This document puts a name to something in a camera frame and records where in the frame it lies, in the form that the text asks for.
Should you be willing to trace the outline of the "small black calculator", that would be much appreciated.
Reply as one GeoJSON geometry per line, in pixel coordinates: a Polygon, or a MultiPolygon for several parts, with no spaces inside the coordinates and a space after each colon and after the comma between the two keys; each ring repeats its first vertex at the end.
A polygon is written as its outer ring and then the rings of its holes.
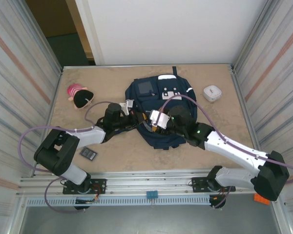
{"type": "Polygon", "coordinates": [[[93,161],[97,156],[97,153],[87,147],[83,147],[83,149],[80,152],[80,155],[90,161],[93,161]]]}

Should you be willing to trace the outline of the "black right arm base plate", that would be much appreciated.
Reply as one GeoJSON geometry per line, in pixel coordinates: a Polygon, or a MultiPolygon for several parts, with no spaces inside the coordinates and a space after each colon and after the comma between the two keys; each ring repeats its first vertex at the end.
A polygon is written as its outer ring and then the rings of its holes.
{"type": "Polygon", "coordinates": [[[215,193],[215,192],[235,192],[236,187],[220,185],[215,179],[208,177],[193,177],[191,179],[191,187],[194,193],[215,193]]]}

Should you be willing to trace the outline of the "navy blue student backpack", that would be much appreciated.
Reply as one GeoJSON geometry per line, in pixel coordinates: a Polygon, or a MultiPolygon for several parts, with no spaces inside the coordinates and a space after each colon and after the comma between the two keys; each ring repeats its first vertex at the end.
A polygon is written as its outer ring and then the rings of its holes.
{"type": "Polygon", "coordinates": [[[146,123],[151,124],[149,115],[152,110],[160,110],[161,107],[171,108],[183,105],[189,109],[193,117],[197,117],[197,107],[191,100],[196,100],[196,95],[190,83],[177,74],[173,67],[172,74],[152,76],[148,78],[135,79],[125,91],[125,98],[134,100],[131,110],[143,112],[147,121],[137,126],[139,134],[154,149],[168,150],[163,148],[164,135],[149,132],[146,123]]]}

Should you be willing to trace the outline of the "plush doll with pink hat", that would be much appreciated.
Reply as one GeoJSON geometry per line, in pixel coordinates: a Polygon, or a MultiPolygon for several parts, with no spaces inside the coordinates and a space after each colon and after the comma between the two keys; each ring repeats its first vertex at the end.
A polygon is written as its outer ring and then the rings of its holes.
{"type": "Polygon", "coordinates": [[[82,109],[87,105],[90,105],[94,94],[89,91],[87,87],[82,87],[79,84],[71,84],[67,88],[67,93],[69,95],[68,100],[74,103],[75,109],[82,109]]]}

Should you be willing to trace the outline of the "brown wooden door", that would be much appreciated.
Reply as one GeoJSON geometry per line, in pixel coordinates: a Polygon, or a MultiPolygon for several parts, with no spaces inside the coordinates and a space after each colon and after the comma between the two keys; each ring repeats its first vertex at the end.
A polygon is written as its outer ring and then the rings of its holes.
{"type": "Polygon", "coordinates": [[[46,38],[77,33],[66,0],[25,0],[46,38]]]}

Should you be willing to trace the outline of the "thin aluminium edge strip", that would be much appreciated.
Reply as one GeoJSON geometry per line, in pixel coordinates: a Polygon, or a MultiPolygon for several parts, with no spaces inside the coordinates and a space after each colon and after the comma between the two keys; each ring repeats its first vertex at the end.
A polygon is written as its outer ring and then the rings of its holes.
{"type": "Polygon", "coordinates": [[[191,64],[126,64],[126,65],[95,65],[95,66],[64,66],[63,70],[83,69],[83,68],[122,68],[122,67],[150,67],[150,66],[185,66],[185,65],[226,65],[229,69],[232,65],[229,63],[191,63],[191,64]]]}

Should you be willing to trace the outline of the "orange toy brick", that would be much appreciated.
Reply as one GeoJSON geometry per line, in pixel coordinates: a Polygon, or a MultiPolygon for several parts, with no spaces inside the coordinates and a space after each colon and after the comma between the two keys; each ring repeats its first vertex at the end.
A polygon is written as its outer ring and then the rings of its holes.
{"type": "Polygon", "coordinates": [[[262,204],[266,204],[269,205],[270,201],[262,196],[260,196],[259,194],[254,194],[253,196],[254,201],[262,203],[262,204]]]}

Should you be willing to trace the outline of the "aluminium mounting rail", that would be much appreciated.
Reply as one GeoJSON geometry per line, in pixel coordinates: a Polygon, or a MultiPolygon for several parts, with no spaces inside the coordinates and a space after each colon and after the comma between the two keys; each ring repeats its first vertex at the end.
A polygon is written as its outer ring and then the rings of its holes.
{"type": "MultiPolygon", "coordinates": [[[[132,172],[92,173],[95,179],[106,179],[106,196],[146,195],[146,191],[158,191],[159,195],[189,195],[193,193],[190,180],[206,177],[208,169],[155,170],[132,172]]],[[[42,197],[47,185],[57,177],[52,174],[37,174],[22,178],[16,192],[17,197],[42,197]]]]}

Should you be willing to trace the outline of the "white rounded square container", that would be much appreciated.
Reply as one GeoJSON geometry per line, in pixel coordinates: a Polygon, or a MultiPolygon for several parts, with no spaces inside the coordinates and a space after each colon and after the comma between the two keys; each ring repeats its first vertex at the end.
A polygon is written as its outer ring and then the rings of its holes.
{"type": "Polygon", "coordinates": [[[222,96],[222,91],[215,85],[203,89],[203,96],[209,102],[214,102],[222,96]]]}

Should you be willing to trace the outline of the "white door frame post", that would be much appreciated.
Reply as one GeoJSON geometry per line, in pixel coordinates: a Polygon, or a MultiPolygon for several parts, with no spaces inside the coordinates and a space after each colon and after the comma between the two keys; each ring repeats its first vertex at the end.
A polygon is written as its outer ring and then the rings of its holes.
{"type": "Polygon", "coordinates": [[[105,65],[88,0],[75,0],[96,65],[105,65]]]}

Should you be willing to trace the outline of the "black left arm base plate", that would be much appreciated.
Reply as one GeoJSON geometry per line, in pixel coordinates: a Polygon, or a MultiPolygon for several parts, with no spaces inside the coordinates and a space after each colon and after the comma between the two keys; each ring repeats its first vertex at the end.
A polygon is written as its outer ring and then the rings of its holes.
{"type": "Polygon", "coordinates": [[[106,179],[88,178],[82,184],[76,185],[66,181],[63,186],[64,195],[101,195],[105,194],[106,179]]]}

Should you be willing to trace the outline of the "striped metal side panel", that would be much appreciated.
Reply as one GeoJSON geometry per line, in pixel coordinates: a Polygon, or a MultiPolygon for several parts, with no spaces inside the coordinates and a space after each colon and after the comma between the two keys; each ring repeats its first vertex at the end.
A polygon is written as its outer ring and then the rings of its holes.
{"type": "Polygon", "coordinates": [[[32,174],[61,66],[25,0],[0,0],[0,234],[22,177],[32,174]],[[32,129],[25,137],[22,134],[32,129]]]}
{"type": "MultiPolygon", "coordinates": [[[[257,143],[293,166],[293,0],[268,0],[234,65],[257,143]]],[[[293,183],[281,199],[293,232],[293,183]]]]}

